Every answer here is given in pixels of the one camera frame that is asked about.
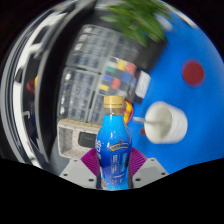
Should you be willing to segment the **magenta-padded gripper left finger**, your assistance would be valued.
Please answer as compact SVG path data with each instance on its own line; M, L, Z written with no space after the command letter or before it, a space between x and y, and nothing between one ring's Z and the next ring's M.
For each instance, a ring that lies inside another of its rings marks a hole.
M96 189L99 183L99 162L96 149L91 149L80 159L70 161L60 176L78 186Z

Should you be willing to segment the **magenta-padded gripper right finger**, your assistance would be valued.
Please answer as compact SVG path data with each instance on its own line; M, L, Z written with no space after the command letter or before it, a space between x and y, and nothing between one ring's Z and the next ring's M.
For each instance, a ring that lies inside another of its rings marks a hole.
M168 175L156 158L147 158L136 148L131 150L128 166L128 186L140 188Z

